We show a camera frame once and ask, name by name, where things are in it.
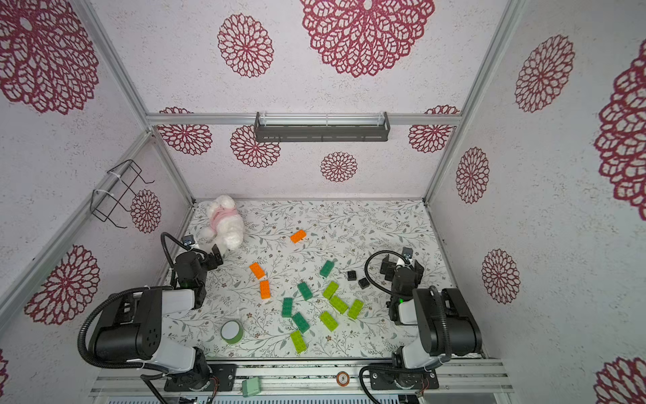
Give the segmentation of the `dark green lego brick top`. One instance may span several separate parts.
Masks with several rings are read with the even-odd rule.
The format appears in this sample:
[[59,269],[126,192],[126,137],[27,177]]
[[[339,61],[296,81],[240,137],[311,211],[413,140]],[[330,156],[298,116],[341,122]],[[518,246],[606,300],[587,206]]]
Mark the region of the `dark green lego brick top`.
[[331,274],[331,271],[333,271],[334,267],[335,267],[334,261],[326,260],[326,262],[323,264],[320,270],[320,276],[323,278],[327,278]]

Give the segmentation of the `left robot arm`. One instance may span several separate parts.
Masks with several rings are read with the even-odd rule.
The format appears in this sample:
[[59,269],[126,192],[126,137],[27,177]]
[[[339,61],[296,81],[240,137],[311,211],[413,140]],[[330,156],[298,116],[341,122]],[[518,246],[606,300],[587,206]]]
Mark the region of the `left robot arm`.
[[166,379],[170,392],[229,392],[237,368],[213,367],[201,348],[181,345],[163,333],[165,316],[199,311],[207,296],[207,274],[222,265],[217,246],[190,249],[173,259],[170,286],[143,286],[114,293],[83,322],[77,336],[81,358],[101,369],[139,369],[151,385]]

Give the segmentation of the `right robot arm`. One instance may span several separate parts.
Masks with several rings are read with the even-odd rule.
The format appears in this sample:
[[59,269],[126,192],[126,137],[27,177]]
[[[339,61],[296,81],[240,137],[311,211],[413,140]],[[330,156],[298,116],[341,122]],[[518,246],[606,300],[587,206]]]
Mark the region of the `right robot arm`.
[[422,287],[425,268],[413,258],[410,248],[400,254],[375,252],[363,270],[366,282],[390,296],[386,304],[390,321],[417,329],[412,342],[395,350],[390,365],[366,365],[358,372],[359,385],[371,402],[379,400],[366,386],[366,373],[374,390],[418,388],[424,394],[439,388],[439,367],[454,357],[481,352],[482,334],[462,293],[457,288]]

